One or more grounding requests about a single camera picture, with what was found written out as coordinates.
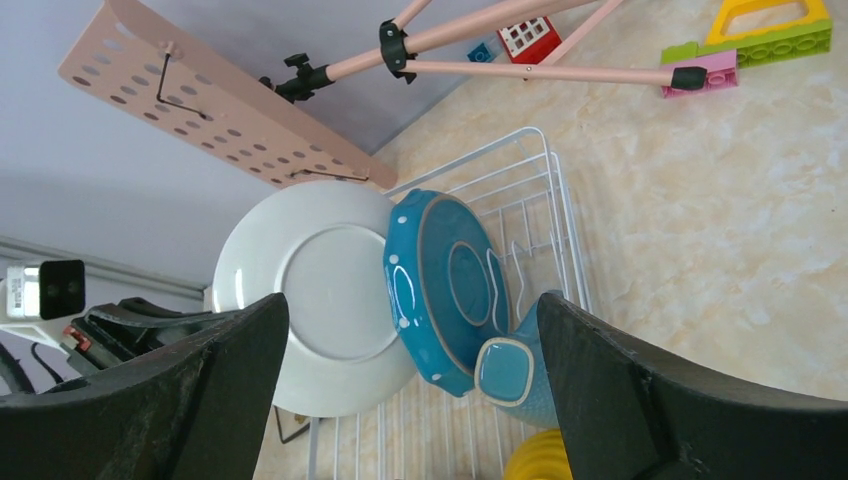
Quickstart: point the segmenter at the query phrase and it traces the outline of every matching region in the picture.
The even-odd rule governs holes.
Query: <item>camera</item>
[[[85,309],[81,260],[26,261],[6,269],[7,321],[53,320]]]

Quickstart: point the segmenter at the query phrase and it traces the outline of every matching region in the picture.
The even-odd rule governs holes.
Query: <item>pink lego brick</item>
[[[707,83],[704,88],[695,91],[677,90],[662,87],[663,98],[682,97],[711,90],[722,90],[739,86],[736,76],[736,50],[704,55],[677,63],[662,65],[663,70],[674,70],[677,67],[704,67],[707,69]]]

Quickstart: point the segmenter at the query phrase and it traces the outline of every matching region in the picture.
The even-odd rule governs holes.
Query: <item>pink tripod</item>
[[[268,77],[260,82],[273,88],[290,102],[303,101],[314,91],[331,85],[355,73],[386,65],[397,78],[411,83],[418,73],[456,73],[462,75],[489,75],[525,79],[551,79],[582,82],[632,83],[657,85],[680,90],[698,90],[704,87],[707,71],[701,67],[683,67],[674,70],[557,67],[551,64],[574,46],[623,0],[608,0],[586,23],[568,37],[540,65],[486,64],[466,62],[427,62],[416,60],[419,53],[454,42],[474,38],[509,27],[526,20],[543,17],[595,0],[503,0],[497,5],[460,17],[421,33],[407,35],[404,27],[426,7],[431,0],[413,0],[393,20],[380,26],[380,48],[331,65],[313,68],[306,54],[286,59],[286,65],[297,67],[296,78],[274,87]]]

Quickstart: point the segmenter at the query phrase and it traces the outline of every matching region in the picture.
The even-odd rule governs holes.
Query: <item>gray wall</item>
[[[249,73],[284,79],[283,58],[316,64],[377,45],[407,0],[145,0]],[[494,0],[438,0],[409,27]],[[209,283],[242,216],[274,189],[67,85],[56,70],[103,0],[0,2],[0,235]],[[427,55],[465,60],[474,42]],[[306,110],[373,149],[459,79],[411,86],[376,68]]]

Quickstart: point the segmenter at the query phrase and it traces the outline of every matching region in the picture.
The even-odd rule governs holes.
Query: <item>lego brick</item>
[[[468,52],[468,60],[477,63],[488,63],[495,59],[492,51],[489,50],[489,47],[486,46],[485,43],[481,43],[474,47],[474,50]]]
[[[502,28],[498,37],[509,60],[520,64],[538,64],[562,43],[547,17]]]
[[[747,32],[732,35],[727,34],[730,23],[741,15],[795,2],[802,4],[807,12],[806,15],[797,20],[756,28]],[[810,25],[822,20],[830,20],[830,14],[827,12],[827,7],[825,7],[823,0],[724,0],[704,44],[720,45],[727,42],[735,42],[748,37],[759,37],[769,33],[783,31],[792,27]]]
[[[830,51],[833,22],[820,20],[809,25],[800,25],[758,36],[719,45],[698,48],[698,55],[709,55],[736,49],[739,68],[755,67],[768,63],[807,57]]]
[[[675,45],[668,47],[662,52],[660,63],[667,65],[670,63],[682,62],[698,56],[698,42],[688,42],[683,45]]]
[[[674,70],[678,67],[704,67],[707,69],[707,83],[704,88],[695,91],[677,90],[671,87],[662,87],[663,98],[681,97],[712,90],[723,90],[739,85],[736,76],[736,51],[714,53],[698,58],[691,58],[682,62],[669,63],[661,66],[663,70]]]

